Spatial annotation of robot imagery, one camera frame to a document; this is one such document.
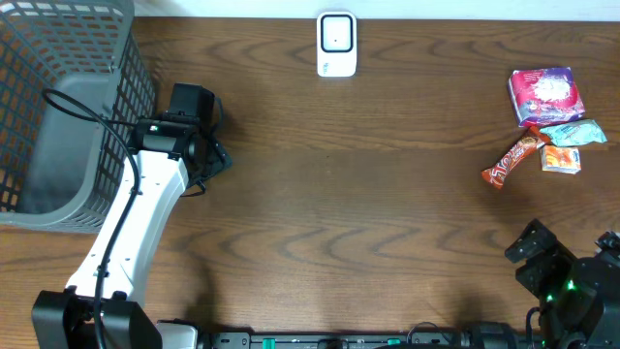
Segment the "basket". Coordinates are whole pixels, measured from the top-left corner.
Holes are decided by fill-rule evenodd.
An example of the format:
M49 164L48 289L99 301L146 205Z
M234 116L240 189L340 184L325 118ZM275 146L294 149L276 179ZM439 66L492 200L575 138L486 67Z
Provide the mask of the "basket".
M129 0L0 0L0 224L99 232L124 154L98 123L48 107L41 90L67 93L108 119L150 116L155 92L133 18ZM112 127L129 138L127 126Z

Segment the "purple package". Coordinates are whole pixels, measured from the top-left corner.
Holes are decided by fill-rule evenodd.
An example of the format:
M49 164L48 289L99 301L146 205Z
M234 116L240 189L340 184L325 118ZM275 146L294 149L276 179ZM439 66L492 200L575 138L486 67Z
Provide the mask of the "purple package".
M508 89L520 127L576 121L585 112L568 67L514 71Z

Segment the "blue candy wrapper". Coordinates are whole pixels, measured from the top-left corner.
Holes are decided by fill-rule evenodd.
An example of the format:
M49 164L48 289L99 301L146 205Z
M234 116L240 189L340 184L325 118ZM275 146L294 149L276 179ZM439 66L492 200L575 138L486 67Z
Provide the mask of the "blue candy wrapper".
M555 146L577 146L591 142L605 143L607 138L594 120L581 120L541 129Z

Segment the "wooden tabletop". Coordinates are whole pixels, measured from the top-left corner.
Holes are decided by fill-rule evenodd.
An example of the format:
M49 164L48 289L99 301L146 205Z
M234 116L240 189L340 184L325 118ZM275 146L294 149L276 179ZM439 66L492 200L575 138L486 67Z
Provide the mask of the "wooden tabletop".
M360 20L349 79L316 73L314 20L138 18L160 88L221 96L234 165L175 206L149 277L152 320L265 331L401 331L537 301L504 249L535 217L577 255L620 230L619 24ZM532 155L497 190L480 171L521 136L512 70L571 66L609 142L577 175ZM0 228L0 347L33 347L32 304L94 240Z

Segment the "red chocolate bar wrapper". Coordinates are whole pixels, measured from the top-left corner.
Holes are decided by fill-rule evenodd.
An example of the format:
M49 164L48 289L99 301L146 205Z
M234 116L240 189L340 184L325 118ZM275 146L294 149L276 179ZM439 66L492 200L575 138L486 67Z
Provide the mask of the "red chocolate bar wrapper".
M502 189L506 176L521 160L550 142L549 136L542 134L538 127L530 127L525 135L504 155L502 160L492 168L482 171L482 178L493 184L497 189Z

